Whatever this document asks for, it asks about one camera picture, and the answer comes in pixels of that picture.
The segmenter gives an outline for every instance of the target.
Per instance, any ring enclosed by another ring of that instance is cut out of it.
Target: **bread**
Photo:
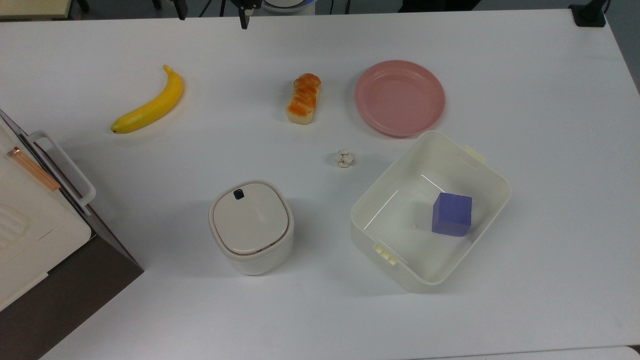
[[[313,120],[321,85],[320,79],[309,73],[293,82],[293,94],[287,106],[289,121],[307,125]]]

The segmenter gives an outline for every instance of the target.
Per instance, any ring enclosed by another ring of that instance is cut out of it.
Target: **pink plate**
[[[356,85],[356,106],[374,129],[391,136],[420,134],[444,111],[444,89],[416,63],[390,60],[368,68]]]

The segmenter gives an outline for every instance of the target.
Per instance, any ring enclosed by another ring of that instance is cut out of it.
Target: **yellow banana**
[[[173,109],[180,97],[182,97],[184,83],[180,75],[173,72],[169,66],[165,65],[163,69],[167,75],[164,90],[155,99],[130,113],[122,115],[111,125],[111,131],[114,133],[130,133],[160,119]]]

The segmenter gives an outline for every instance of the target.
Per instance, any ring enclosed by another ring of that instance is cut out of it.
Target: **blue cube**
[[[471,227],[471,198],[440,193],[433,204],[431,231],[451,236],[464,236]]]

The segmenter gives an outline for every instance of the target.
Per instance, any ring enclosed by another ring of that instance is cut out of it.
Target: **black button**
[[[234,196],[236,197],[236,200],[242,199],[244,197],[244,193],[242,192],[242,189],[235,190]]]

